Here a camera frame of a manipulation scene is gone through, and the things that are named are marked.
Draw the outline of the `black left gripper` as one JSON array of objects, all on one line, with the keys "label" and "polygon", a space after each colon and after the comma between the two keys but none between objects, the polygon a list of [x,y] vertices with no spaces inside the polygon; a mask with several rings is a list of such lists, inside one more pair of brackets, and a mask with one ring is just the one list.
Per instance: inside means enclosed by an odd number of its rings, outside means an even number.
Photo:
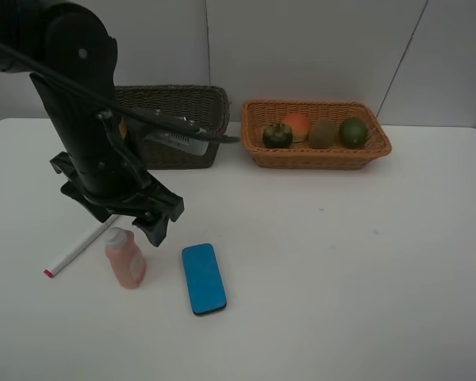
[{"label": "black left gripper", "polygon": [[113,214],[135,217],[132,224],[159,247],[183,200],[148,173],[134,141],[120,132],[121,116],[41,75],[30,79],[65,148],[51,161],[67,177],[62,193],[100,222]]}]

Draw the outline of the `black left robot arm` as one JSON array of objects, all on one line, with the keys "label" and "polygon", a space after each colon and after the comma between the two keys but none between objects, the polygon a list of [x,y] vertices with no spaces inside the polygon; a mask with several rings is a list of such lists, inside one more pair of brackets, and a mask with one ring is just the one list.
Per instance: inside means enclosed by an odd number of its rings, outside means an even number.
[{"label": "black left robot arm", "polygon": [[64,150],[52,161],[61,191],[97,220],[125,215],[158,246],[184,210],[155,179],[117,108],[117,42],[69,1],[0,1],[0,72],[25,72]]}]

